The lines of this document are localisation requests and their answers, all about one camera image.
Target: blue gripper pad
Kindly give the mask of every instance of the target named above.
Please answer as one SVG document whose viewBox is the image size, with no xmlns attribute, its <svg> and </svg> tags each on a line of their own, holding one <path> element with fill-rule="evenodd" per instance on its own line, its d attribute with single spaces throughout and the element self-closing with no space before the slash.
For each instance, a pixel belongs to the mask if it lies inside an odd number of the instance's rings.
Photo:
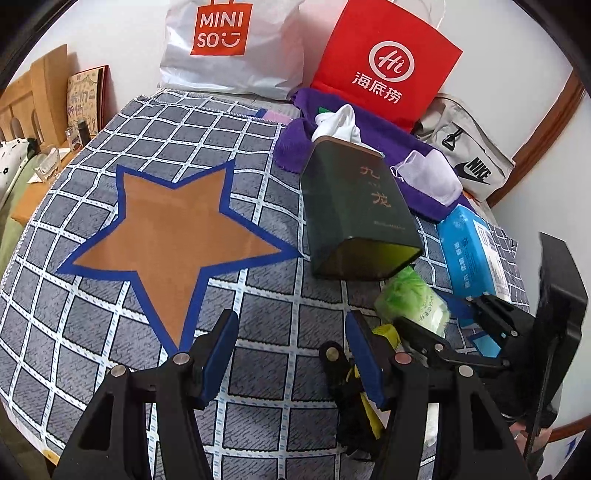
<svg viewBox="0 0 591 480">
<path fill-rule="evenodd" d="M 378 408 L 384 408 L 386 406 L 386 397 L 382 389 L 384 373 L 375 360 L 368 340 L 365 338 L 352 312 L 349 312 L 345 319 L 345 335 L 355 359 L 355 366 L 359 370 L 365 393 Z"/>
<path fill-rule="evenodd" d="M 220 390 L 224 373 L 226 373 L 230 357 L 236 346 L 239 324 L 238 315 L 236 312 L 232 312 L 203 367 L 203 386 L 200 398 L 205 405 L 213 400 Z"/>
<path fill-rule="evenodd" d="M 447 303 L 447 309 L 452 318 L 458 320 L 471 320 L 474 318 L 474 311 L 466 300 L 436 288 L 434 291 Z"/>
</svg>

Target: glass cup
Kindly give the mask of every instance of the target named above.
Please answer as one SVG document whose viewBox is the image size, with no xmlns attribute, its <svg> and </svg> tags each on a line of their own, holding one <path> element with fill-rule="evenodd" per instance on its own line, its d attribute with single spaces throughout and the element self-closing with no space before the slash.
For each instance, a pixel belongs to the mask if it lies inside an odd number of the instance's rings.
<svg viewBox="0 0 591 480">
<path fill-rule="evenodd" d="M 53 183 L 61 170 L 60 151 L 55 145 L 48 145 L 41 150 L 39 164 L 35 173 L 45 183 Z"/>
</svg>

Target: wooden desk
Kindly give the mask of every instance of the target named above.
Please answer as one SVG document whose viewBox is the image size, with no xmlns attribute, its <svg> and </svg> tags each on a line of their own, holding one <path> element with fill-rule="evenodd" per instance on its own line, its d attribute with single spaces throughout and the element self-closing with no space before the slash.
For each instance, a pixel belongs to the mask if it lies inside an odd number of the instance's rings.
<svg viewBox="0 0 591 480">
<path fill-rule="evenodd" d="M 64 168 L 71 160 L 76 156 L 78 152 L 69 152 L 64 158 L 61 159 L 61 168 Z M 16 207 L 10 214 L 13 220 L 16 220 L 22 226 L 25 226 L 27 222 L 35 213 L 36 208 L 43 201 L 43 197 L 49 191 L 50 185 L 48 183 L 30 183 L 27 189 L 22 194 L 21 199 L 17 203 Z"/>
</svg>

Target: orange star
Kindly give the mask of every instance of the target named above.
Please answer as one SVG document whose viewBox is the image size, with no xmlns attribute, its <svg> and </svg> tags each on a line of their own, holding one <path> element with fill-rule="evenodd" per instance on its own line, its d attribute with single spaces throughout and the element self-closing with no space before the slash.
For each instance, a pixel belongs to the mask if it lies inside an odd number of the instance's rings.
<svg viewBox="0 0 591 480">
<path fill-rule="evenodd" d="M 177 184 L 118 167 L 117 220 L 78 247 L 59 272 L 131 281 L 167 351 L 188 349 L 210 276 L 299 255 L 230 210 L 233 165 Z"/>
</svg>

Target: bag handle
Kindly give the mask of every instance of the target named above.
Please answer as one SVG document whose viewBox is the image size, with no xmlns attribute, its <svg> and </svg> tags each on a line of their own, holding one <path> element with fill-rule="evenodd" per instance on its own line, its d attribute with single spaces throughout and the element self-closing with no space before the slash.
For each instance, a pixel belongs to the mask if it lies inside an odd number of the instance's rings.
<svg viewBox="0 0 591 480">
<path fill-rule="evenodd" d="M 439 19 L 439 22 L 437 22 L 437 24 L 435 24 L 435 22 L 433 21 L 432 17 L 431 17 L 431 12 L 433 10 L 433 6 L 430 3 L 430 6 L 427 6 L 426 0 L 418 0 L 419 2 L 421 2 L 423 4 L 423 6 L 425 7 L 425 9 L 427 10 L 427 15 L 429 16 L 429 24 L 435 29 L 435 30 L 439 30 L 439 26 L 441 26 L 441 22 L 443 22 L 443 18 L 445 17 L 445 12 L 446 12 L 446 0 L 441 0 L 443 2 L 443 13 L 441 14 L 441 18 Z M 388 0 L 388 2 L 391 2 L 393 4 L 397 3 L 397 0 Z"/>
</svg>

